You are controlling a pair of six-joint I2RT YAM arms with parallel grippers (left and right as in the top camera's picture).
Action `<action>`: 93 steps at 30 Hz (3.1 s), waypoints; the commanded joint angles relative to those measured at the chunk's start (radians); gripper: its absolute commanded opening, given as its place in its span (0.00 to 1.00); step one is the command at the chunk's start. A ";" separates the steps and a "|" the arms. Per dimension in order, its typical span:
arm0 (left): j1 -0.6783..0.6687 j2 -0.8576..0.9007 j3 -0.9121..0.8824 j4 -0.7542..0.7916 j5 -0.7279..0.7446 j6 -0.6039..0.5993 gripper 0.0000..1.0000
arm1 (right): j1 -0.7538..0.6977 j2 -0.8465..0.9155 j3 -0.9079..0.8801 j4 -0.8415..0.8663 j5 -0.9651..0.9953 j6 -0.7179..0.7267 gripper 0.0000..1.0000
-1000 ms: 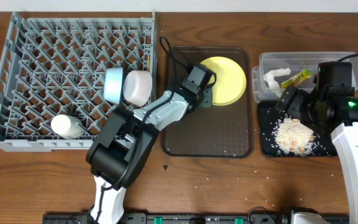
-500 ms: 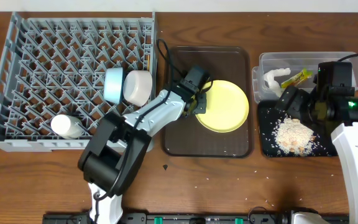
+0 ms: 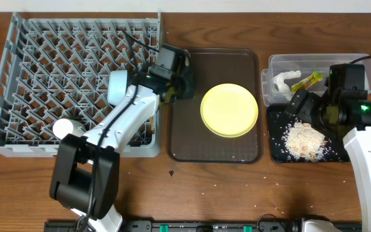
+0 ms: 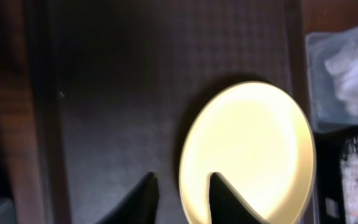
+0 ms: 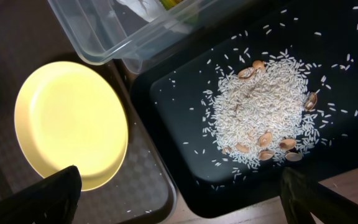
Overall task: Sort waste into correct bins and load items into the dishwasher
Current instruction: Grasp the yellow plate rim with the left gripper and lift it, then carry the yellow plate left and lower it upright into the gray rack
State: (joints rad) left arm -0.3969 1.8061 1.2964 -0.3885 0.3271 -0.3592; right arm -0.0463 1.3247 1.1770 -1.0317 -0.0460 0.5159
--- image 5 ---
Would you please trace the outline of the rice food scraps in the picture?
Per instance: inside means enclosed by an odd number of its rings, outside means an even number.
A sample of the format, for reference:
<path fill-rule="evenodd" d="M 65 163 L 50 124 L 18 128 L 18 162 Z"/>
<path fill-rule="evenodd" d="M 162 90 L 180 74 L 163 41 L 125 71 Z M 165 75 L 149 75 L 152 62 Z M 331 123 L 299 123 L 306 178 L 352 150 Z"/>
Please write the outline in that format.
<path fill-rule="evenodd" d="M 263 162 L 279 166 L 302 160 L 318 144 L 331 145 L 321 130 L 330 124 L 335 105 L 316 108 L 318 92 L 310 91 L 317 63 L 287 51 L 256 60 L 243 70 L 216 67 L 218 81 L 198 90 L 185 114 L 200 122 L 199 136 L 212 145 L 212 163 L 231 163 L 231 174 L 256 173 Z"/>

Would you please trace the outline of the yellow plate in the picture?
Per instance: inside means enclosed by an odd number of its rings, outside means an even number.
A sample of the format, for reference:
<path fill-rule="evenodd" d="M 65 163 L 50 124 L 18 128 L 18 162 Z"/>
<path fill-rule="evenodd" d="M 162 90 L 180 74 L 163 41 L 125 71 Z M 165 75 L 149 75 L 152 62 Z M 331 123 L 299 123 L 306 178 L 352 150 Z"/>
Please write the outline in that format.
<path fill-rule="evenodd" d="M 52 62 L 31 73 L 16 99 L 14 126 L 38 175 L 76 166 L 83 191 L 108 183 L 127 152 L 122 101 L 101 75 L 75 62 Z"/>

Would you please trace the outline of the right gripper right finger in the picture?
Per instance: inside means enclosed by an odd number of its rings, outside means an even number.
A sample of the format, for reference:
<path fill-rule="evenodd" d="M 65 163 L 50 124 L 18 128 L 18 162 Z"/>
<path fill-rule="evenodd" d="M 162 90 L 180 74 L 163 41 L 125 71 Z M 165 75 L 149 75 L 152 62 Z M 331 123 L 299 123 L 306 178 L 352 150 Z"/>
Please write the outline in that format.
<path fill-rule="evenodd" d="M 313 179 L 286 167 L 280 179 L 280 200 L 288 223 L 358 223 L 358 204 Z"/>

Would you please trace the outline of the green orange snack wrapper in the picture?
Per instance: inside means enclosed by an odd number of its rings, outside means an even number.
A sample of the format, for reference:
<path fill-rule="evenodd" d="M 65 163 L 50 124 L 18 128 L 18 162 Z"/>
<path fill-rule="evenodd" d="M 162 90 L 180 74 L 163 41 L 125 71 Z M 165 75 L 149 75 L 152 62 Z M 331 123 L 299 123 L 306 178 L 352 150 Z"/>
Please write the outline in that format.
<path fill-rule="evenodd" d="M 160 0 L 160 3 L 166 10 L 169 10 L 175 7 L 177 4 L 181 3 L 182 1 L 183 0 Z"/>

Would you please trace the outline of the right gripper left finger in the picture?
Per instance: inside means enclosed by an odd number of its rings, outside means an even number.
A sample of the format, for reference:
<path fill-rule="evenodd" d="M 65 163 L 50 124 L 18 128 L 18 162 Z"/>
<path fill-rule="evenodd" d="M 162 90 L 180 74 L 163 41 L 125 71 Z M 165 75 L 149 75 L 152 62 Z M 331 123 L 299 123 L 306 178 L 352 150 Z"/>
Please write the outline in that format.
<path fill-rule="evenodd" d="M 0 223 L 71 224 L 81 188 L 78 168 L 68 166 L 0 201 Z"/>

